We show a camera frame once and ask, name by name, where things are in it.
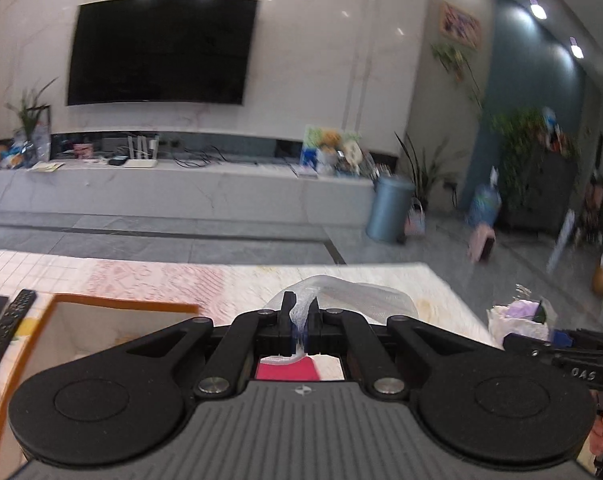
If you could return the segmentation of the blue grey trash bin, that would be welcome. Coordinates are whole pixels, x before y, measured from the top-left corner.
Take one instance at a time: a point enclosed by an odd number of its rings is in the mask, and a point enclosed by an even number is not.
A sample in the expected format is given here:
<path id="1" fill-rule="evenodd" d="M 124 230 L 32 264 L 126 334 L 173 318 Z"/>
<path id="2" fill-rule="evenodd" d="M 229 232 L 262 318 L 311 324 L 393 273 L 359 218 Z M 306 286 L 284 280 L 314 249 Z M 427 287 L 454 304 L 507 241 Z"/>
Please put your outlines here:
<path id="1" fill-rule="evenodd" d="M 389 244 L 398 243 L 405 232 L 405 220 L 415 191 L 406 177 L 380 176 L 374 185 L 375 197 L 365 234 Z"/>

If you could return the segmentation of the framed wall picture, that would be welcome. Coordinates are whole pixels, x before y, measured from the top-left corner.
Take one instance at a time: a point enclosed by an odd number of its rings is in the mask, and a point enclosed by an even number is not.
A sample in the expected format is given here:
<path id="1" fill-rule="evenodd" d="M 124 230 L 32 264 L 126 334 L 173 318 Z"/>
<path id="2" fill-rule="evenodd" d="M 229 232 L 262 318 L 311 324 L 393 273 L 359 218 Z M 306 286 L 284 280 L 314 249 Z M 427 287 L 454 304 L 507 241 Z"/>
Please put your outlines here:
<path id="1" fill-rule="evenodd" d="M 446 1 L 440 3 L 439 32 L 473 50 L 478 50 L 483 43 L 483 31 L 478 18 Z"/>

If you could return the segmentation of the hanging ivy vine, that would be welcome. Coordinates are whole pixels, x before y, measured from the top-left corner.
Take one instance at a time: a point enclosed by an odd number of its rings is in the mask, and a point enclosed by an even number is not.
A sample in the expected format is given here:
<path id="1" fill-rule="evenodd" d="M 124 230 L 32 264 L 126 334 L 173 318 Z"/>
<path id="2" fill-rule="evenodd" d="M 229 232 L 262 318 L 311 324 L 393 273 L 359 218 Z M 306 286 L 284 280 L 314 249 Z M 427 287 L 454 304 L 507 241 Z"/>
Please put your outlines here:
<path id="1" fill-rule="evenodd" d="M 476 105 L 477 110 L 484 110 L 483 90 L 475 77 L 471 63 L 466 55 L 458 47 L 445 42 L 431 44 L 431 55 L 443 70 L 451 75 L 455 84 L 466 84 L 469 89 L 469 99 Z"/>

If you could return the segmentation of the green potted grass plant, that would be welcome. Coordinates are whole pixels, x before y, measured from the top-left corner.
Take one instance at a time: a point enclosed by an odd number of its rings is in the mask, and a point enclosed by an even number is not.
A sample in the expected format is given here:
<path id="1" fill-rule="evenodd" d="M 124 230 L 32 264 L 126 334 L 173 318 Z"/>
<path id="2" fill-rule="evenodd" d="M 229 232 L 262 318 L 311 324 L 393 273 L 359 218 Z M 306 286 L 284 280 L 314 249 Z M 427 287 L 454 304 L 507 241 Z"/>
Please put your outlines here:
<path id="1" fill-rule="evenodd" d="M 51 79 L 41 89 L 33 87 L 24 90 L 17 104 L 5 104 L 5 107 L 18 117 L 21 129 L 24 132 L 24 143 L 20 152 L 25 167 L 32 167 L 36 161 L 36 144 L 34 144 L 33 135 L 42 113 L 47 108 L 46 104 L 40 103 L 41 96 L 56 80 L 57 77 Z"/>

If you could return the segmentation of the black wall television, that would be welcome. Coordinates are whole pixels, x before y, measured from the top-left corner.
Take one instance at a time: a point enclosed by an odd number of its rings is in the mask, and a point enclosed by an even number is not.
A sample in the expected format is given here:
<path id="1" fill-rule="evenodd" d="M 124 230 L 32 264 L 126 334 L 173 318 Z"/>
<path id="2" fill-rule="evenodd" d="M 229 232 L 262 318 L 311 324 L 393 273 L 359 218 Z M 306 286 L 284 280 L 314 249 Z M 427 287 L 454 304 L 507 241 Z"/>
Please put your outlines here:
<path id="1" fill-rule="evenodd" d="M 104 0 L 80 6 L 66 102 L 244 101 L 257 0 Z"/>

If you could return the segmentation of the red transparent cube container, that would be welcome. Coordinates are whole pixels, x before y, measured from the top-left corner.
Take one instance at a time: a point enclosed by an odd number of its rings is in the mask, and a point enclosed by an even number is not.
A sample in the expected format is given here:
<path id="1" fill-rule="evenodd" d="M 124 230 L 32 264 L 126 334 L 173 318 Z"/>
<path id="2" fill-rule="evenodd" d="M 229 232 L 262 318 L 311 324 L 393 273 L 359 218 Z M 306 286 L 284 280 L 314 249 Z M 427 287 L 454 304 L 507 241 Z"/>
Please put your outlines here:
<path id="1" fill-rule="evenodd" d="M 263 358 L 254 378 L 267 382 L 318 382 L 321 379 L 315 362 L 309 356 Z"/>

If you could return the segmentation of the blue water jug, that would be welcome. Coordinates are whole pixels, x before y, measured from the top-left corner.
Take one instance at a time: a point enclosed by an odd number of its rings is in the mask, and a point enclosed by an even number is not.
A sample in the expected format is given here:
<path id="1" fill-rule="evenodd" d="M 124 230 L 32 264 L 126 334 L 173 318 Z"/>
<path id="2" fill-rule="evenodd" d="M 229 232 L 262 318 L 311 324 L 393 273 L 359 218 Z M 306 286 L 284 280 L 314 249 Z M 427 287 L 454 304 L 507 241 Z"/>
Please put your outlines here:
<path id="1" fill-rule="evenodd" d="M 473 228 L 479 226 L 480 223 L 493 226 L 502 205 L 502 198 L 499 193 L 499 171 L 492 167 L 490 171 L 489 182 L 477 186 L 471 206 L 469 206 L 469 214 L 467 222 Z"/>

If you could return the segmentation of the dark cabinet with plants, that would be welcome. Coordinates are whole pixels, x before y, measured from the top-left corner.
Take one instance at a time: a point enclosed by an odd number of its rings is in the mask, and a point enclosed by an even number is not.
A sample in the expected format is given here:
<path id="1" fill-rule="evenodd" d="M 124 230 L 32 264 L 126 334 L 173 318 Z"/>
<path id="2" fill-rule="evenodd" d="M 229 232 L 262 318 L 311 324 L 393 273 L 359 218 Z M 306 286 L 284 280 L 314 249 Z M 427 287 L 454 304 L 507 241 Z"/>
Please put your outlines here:
<path id="1" fill-rule="evenodd" d="M 578 174 L 576 141 L 548 107 L 521 107 L 495 116 L 492 129 L 500 135 L 498 229 L 559 232 Z"/>

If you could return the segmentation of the white lace tablecloth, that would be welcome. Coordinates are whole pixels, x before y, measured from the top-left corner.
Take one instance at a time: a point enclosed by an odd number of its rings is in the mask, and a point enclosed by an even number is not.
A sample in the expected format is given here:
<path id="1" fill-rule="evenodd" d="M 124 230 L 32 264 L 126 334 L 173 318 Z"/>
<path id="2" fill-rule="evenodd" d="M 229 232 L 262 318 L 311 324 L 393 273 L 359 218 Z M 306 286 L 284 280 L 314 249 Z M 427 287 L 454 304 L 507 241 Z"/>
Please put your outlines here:
<path id="1" fill-rule="evenodd" d="M 44 295 L 70 292 L 118 300 L 197 304 L 221 322 L 263 307 L 278 292 L 312 276 L 333 276 L 403 292 L 419 319 L 475 339 L 495 343 L 484 323 L 425 263 L 373 266 L 218 266 L 72 258 L 0 250 L 0 292 L 23 288 Z"/>

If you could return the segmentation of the black remote control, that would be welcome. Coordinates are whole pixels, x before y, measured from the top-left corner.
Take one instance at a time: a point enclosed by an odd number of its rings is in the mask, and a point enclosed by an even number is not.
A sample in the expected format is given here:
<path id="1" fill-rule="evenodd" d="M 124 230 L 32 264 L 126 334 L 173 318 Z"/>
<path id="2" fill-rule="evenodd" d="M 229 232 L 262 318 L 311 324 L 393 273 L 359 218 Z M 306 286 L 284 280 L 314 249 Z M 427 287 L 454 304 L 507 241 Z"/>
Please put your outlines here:
<path id="1" fill-rule="evenodd" d="M 36 302 L 38 294 L 32 289 L 21 289 L 0 316 L 0 364 L 19 325 Z"/>

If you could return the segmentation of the orange storage box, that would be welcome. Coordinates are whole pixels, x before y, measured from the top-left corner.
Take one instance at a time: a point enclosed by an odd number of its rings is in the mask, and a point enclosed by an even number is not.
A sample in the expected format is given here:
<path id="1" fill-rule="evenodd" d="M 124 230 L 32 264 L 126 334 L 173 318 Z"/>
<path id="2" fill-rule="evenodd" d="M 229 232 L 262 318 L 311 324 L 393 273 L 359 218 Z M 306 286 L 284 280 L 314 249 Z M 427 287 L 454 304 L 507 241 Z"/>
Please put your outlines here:
<path id="1" fill-rule="evenodd" d="M 0 366 L 0 479 L 24 463 L 8 423 L 17 388 L 48 368 L 89 356 L 198 315 L 198 304 L 56 294 L 27 315 L 30 332 Z"/>

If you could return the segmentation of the potted snake plant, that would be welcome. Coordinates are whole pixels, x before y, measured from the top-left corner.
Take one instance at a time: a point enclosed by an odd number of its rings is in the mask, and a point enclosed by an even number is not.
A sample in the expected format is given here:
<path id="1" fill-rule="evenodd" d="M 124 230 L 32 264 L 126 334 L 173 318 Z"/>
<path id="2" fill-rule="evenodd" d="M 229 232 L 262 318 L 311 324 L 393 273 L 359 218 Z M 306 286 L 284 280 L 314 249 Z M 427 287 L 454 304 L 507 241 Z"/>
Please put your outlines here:
<path id="1" fill-rule="evenodd" d="M 395 132 L 395 138 L 408 161 L 409 177 L 415 186 L 415 197 L 423 206 L 429 204 L 431 192 L 438 184 L 457 183 L 459 173 L 452 170 L 451 166 L 454 162 L 463 159 L 467 152 L 460 150 L 447 154 L 446 150 L 450 142 L 447 136 L 439 142 L 431 156 L 427 155 L 425 148 L 417 151 L 408 133 L 400 138 L 399 134 Z"/>

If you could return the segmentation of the pink space heater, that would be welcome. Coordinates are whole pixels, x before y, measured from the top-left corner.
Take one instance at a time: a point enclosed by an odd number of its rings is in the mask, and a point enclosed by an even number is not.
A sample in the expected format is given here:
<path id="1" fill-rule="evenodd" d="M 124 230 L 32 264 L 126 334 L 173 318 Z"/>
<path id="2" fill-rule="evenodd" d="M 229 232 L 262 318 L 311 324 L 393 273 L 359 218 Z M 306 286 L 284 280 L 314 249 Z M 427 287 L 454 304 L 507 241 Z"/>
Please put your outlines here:
<path id="1" fill-rule="evenodd" d="M 495 231 L 481 222 L 476 226 L 469 239 L 469 259 L 472 262 L 486 262 L 495 246 Z"/>

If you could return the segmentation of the white marble tv console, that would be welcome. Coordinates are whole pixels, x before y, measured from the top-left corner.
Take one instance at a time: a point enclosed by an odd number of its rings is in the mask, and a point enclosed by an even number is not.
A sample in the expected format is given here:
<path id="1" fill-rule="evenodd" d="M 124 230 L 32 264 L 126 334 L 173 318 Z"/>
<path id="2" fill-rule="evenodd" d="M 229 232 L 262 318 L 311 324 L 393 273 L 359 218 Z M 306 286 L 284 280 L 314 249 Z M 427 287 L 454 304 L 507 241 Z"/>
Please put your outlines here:
<path id="1" fill-rule="evenodd" d="M 53 172 L 0 170 L 0 211 L 363 226 L 367 179 L 299 177 L 280 165 L 152 168 L 65 162 Z"/>

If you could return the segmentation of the clear plastic bag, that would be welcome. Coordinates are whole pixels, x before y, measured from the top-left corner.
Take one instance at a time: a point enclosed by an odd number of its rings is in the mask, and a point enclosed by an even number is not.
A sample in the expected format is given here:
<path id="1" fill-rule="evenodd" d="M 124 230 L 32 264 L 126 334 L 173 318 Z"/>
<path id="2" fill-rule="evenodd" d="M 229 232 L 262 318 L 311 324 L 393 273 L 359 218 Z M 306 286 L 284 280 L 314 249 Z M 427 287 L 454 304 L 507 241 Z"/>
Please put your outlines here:
<path id="1" fill-rule="evenodd" d="M 286 292 L 294 295 L 290 308 L 292 321 L 291 356 L 269 356 L 264 364 L 287 365 L 307 356 L 306 348 L 310 337 L 310 307 L 316 301 L 320 309 L 341 309 L 361 314 L 371 324 L 385 325 L 393 315 L 420 318 L 413 300 L 400 290 L 369 283 L 356 283 L 327 275 L 311 278 L 289 285 L 277 292 L 264 306 L 266 309 L 283 308 Z"/>

